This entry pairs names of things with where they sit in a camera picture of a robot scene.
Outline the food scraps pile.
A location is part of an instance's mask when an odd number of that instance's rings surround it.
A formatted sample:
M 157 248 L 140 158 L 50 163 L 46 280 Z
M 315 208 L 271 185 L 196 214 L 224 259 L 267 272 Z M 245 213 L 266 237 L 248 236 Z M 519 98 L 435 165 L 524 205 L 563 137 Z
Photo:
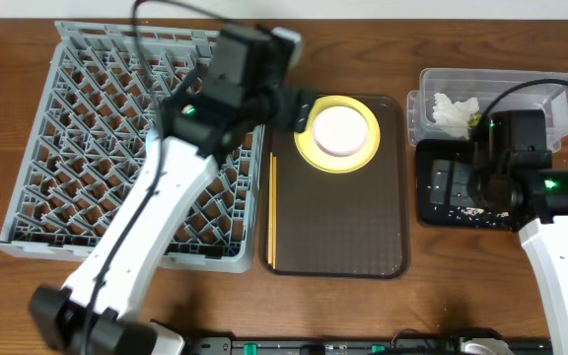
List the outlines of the food scraps pile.
M 492 221 L 507 219 L 510 214 L 508 212 L 494 213 L 482 208 L 456 206 L 449 210 L 448 217 L 452 221 Z

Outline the yellow plate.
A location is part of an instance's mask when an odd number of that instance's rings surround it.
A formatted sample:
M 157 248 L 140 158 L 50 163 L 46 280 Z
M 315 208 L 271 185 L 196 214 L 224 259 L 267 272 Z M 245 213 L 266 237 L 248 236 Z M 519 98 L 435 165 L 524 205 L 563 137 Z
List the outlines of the yellow plate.
M 369 135 L 359 152 L 348 157 L 333 157 L 324 153 L 315 143 L 311 133 L 313 123 L 318 114 L 329 107 L 351 107 L 364 116 L 369 126 Z M 380 141 L 380 125 L 372 111 L 356 99 L 338 95 L 317 99 L 310 112 L 306 130 L 294 134 L 294 142 L 301 156 L 314 168 L 331 174 L 351 173 L 367 165 L 377 153 Z

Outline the wooden chopstick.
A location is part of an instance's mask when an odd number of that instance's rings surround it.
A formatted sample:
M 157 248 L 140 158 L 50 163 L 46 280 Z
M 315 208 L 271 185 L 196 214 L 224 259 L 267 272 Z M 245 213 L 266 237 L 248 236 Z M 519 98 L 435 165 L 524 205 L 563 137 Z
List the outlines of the wooden chopstick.
M 267 250 L 267 263 L 269 265 L 272 265 L 272 227 L 273 227 L 273 201 L 272 201 L 272 195 L 273 195 L 273 172 L 274 172 L 274 166 L 275 163 L 273 162 L 274 160 L 274 156 L 273 153 L 270 152 L 269 153 L 269 175 L 268 175 L 268 182 L 269 182 L 269 187 L 268 187 L 268 220 L 267 220 L 267 244 L 266 244 L 266 250 Z
M 275 163 L 274 166 L 274 172 L 273 172 L 273 195 L 272 195 L 272 201 L 273 201 L 273 227 L 272 227 L 272 265 L 271 267 L 273 269 L 276 268 L 276 233 L 277 233 L 277 227 L 276 227 L 276 218 L 277 218 L 277 212 L 276 212 L 276 207 L 277 207 L 277 159 L 274 156 L 274 160 L 273 162 Z

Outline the white pink bowl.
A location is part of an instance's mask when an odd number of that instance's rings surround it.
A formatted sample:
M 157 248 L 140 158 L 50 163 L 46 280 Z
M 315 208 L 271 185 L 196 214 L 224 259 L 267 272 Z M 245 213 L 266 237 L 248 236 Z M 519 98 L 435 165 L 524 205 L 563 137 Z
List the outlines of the white pink bowl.
M 348 157 L 365 145 L 368 129 L 366 119 L 354 108 L 332 106 L 318 114 L 311 133 L 324 153 L 333 157 Z

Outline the white tissue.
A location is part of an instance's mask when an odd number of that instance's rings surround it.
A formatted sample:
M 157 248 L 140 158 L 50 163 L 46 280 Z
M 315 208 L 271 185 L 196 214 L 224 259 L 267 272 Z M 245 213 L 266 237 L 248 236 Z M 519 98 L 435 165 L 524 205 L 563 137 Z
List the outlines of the white tissue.
M 467 138 L 469 124 L 479 111 L 478 99 L 453 103 L 447 95 L 436 93 L 434 100 L 432 118 L 435 124 L 455 138 Z

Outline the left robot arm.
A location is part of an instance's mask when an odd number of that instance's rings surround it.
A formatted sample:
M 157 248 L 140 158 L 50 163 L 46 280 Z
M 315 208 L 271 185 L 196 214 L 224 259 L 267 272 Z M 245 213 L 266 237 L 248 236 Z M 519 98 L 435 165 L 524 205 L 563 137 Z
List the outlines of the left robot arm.
M 192 204 L 260 125 L 306 128 L 316 95 L 285 83 L 302 51 L 288 29 L 230 23 L 213 57 L 158 106 L 146 160 L 105 234 L 60 288 L 39 286 L 29 309 L 63 354 L 179 354 L 184 338 L 139 314 L 152 277 Z

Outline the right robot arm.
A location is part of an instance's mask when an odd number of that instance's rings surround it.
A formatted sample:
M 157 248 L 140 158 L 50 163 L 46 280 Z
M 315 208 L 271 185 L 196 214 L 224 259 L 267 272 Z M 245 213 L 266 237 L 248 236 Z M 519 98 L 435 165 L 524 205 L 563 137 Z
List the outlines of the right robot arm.
M 538 285 L 552 350 L 568 354 L 568 171 L 552 167 L 540 109 L 494 112 L 467 141 L 416 146 L 418 212 L 430 225 L 511 230 Z

